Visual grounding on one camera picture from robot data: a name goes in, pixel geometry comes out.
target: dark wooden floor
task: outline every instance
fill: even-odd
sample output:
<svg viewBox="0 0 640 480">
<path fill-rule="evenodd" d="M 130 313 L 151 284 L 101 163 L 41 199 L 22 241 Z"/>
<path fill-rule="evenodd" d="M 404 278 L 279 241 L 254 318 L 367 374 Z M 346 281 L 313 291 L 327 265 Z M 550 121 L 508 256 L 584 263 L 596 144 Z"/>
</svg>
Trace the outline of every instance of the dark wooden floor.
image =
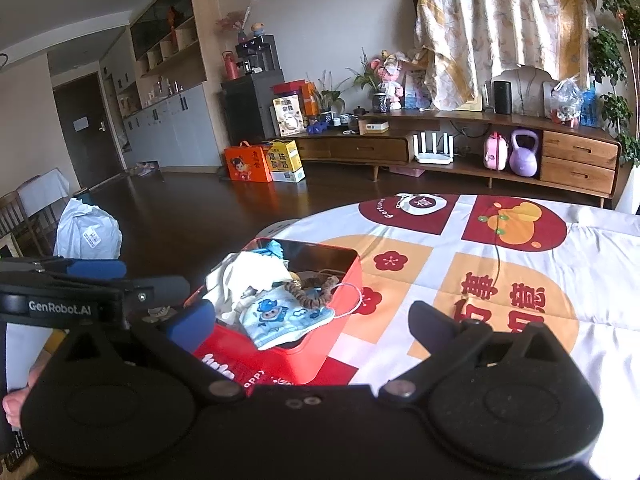
<svg viewBox="0 0 640 480">
<path fill-rule="evenodd" d="M 302 218 L 334 207 L 398 192 L 502 194 L 596 205 L 577 193 L 443 173 L 420 178 L 371 168 L 305 164 L 298 184 L 252 184 L 213 174 L 165 173 L 125 178 L 95 192 L 96 205 L 114 216 L 122 231 L 122 256 L 130 277 L 181 274 L 197 288 L 207 271 L 261 229 L 279 220 Z"/>
</svg>

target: white vase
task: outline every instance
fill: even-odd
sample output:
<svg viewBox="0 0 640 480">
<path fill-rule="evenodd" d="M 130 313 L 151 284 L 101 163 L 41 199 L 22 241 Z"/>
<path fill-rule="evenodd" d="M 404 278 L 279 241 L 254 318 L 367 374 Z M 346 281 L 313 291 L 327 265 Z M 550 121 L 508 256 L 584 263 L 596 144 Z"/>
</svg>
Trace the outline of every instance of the white vase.
<svg viewBox="0 0 640 480">
<path fill-rule="evenodd" d="M 640 167 L 631 168 L 625 189 L 622 190 L 616 211 L 635 215 L 640 207 Z"/>
</svg>

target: pink flower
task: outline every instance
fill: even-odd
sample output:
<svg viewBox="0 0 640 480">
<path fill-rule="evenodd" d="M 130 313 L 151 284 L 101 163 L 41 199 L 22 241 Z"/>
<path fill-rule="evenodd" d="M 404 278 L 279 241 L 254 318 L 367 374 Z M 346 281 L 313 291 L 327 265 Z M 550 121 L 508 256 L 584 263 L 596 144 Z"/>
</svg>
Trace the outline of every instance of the pink flower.
<svg viewBox="0 0 640 480">
<path fill-rule="evenodd" d="M 402 270 L 409 258 L 396 251 L 387 251 L 386 253 L 378 254 L 373 258 L 373 261 L 376 263 L 377 270 Z"/>
<path fill-rule="evenodd" d="M 365 286 L 362 289 L 362 303 L 354 312 L 354 314 L 362 314 L 363 316 L 373 314 L 381 301 L 382 294 L 376 292 L 368 286 Z"/>
</svg>

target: red thermos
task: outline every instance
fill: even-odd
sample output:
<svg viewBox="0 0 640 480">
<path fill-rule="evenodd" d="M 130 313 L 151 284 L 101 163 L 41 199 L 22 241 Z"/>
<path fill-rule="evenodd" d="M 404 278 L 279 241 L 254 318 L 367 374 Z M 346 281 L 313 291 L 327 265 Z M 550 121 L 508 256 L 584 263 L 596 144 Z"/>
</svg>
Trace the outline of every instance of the red thermos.
<svg viewBox="0 0 640 480">
<path fill-rule="evenodd" d="M 225 50 L 222 53 L 222 58 L 225 60 L 226 77 L 231 79 L 238 79 L 238 67 L 236 66 L 236 60 L 234 59 L 234 53 L 230 50 Z"/>
</svg>

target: wooden tv cabinet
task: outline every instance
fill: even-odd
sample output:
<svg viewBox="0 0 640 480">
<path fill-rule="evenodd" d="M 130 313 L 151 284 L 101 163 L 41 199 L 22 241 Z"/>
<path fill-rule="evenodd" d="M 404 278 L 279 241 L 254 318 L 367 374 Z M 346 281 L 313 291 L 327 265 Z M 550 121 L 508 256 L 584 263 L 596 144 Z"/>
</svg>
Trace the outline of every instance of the wooden tv cabinet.
<svg viewBox="0 0 640 480">
<path fill-rule="evenodd" d="M 387 114 L 370 114 L 360 120 L 360 131 L 370 122 L 388 121 L 384 134 L 345 136 L 327 134 L 293 136 L 302 160 L 366 164 L 373 167 L 374 180 L 380 166 L 406 166 L 427 171 L 479 176 L 488 179 L 511 180 L 537 186 L 554 187 L 585 193 L 604 199 L 612 198 L 620 170 L 620 144 L 599 128 L 581 126 L 578 129 L 555 124 L 547 119 L 528 116 L 504 116 L 487 112 L 437 112 L 397 110 Z M 482 123 L 508 128 L 526 128 L 541 136 L 539 170 L 533 177 L 503 171 L 488 170 L 480 155 L 457 156 L 452 164 L 420 164 L 415 161 L 412 136 L 420 131 L 437 131 L 441 121 Z"/>
</svg>

